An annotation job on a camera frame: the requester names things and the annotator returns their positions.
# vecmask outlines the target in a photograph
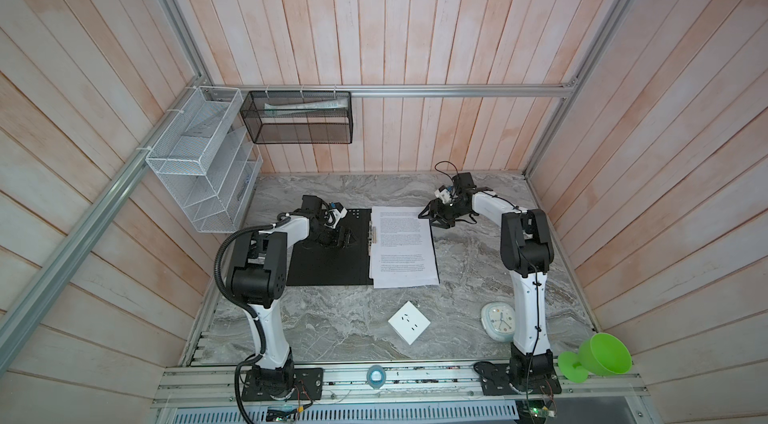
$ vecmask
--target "black wire mesh basket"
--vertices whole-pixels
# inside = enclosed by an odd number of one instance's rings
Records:
[[[252,90],[240,115],[254,143],[352,143],[349,92]]]

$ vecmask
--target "paper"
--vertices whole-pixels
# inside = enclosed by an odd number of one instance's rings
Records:
[[[438,285],[435,248],[421,207],[373,207],[370,277],[374,289]]]

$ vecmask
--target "gray marble surface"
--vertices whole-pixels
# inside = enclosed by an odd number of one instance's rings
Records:
[[[523,207],[534,206],[517,173],[473,173],[478,186]],[[341,202],[349,208],[424,207],[447,184],[439,173],[396,175],[302,175],[260,177],[246,225],[271,223],[290,211],[303,194]],[[495,342],[480,323],[480,309],[494,301],[514,304],[512,281],[498,256],[499,227],[483,217],[476,225],[434,228],[439,286],[373,289],[371,286],[289,287],[283,294],[285,335],[298,362],[381,360],[481,360],[509,357],[509,344]],[[387,320],[411,301],[431,321],[408,345]],[[576,350],[591,335],[591,324],[561,256],[547,282],[546,316],[552,350]],[[220,299],[204,333],[197,362],[233,363],[254,352],[241,309]]]

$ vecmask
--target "white wall socket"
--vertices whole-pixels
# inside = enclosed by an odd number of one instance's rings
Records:
[[[395,315],[389,318],[389,325],[394,327],[398,335],[410,345],[426,330],[429,319],[418,312],[411,301],[408,301]]]

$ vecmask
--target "clock face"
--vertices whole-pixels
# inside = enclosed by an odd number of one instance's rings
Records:
[[[491,327],[499,333],[514,332],[514,311],[509,305],[495,305],[488,310]]]

